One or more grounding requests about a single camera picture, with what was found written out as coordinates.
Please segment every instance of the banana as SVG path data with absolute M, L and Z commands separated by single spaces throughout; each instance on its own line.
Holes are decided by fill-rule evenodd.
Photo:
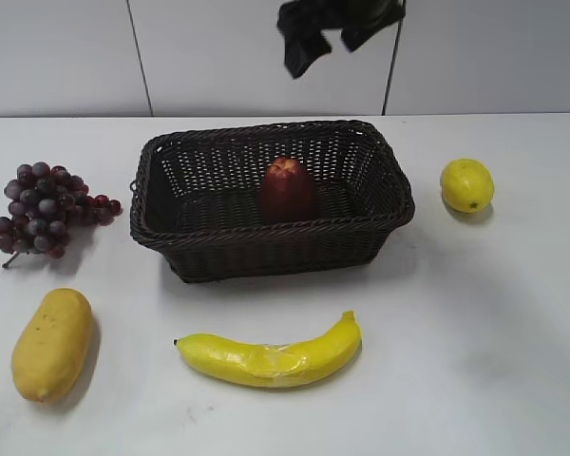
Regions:
M 212 334 L 175 340 L 193 369 L 221 380 L 261 388 L 306 385 L 344 367 L 361 344 L 352 311 L 316 339 L 290 345 L 251 345 Z

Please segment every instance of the table surface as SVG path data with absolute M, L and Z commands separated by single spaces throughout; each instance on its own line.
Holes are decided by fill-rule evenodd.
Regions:
M 0 455 L 570 456 L 570 115 L 364 120 L 392 145 L 417 205 L 367 267 L 185 285 L 130 238 L 125 212 L 59 261 L 0 268 Z M 21 162 L 63 164 L 127 211 L 148 139 L 283 121 L 0 120 L 0 216 Z M 440 172 L 461 157 L 493 173 L 488 217 L 442 203 Z M 15 390 L 10 355 L 57 287 L 88 297 L 99 331 L 74 391 L 43 407 Z M 360 356 L 304 389 L 213 380 L 173 347 L 199 332 L 304 340 L 348 309 Z

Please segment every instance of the apple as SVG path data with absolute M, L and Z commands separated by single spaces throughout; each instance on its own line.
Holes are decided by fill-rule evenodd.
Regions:
M 259 212 L 269 223 L 318 217 L 316 186 L 301 162 L 279 157 L 271 164 L 261 185 Z

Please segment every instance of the wicker basket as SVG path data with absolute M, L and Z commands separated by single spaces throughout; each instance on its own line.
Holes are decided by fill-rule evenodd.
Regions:
M 299 159 L 318 187 L 319 219 L 263 224 L 264 173 Z M 131 236 L 185 282 L 368 263 L 414 202 L 392 149 L 369 123 L 277 123 L 159 136 L 142 151 Z

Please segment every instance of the lemon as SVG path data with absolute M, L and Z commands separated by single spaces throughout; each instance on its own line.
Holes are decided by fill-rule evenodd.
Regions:
M 449 163 L 441 174 L 441 188 L 444 201 L 461 212 L 481 212 L 494 196 L 494 180 L 489 170 L 472 159 Z

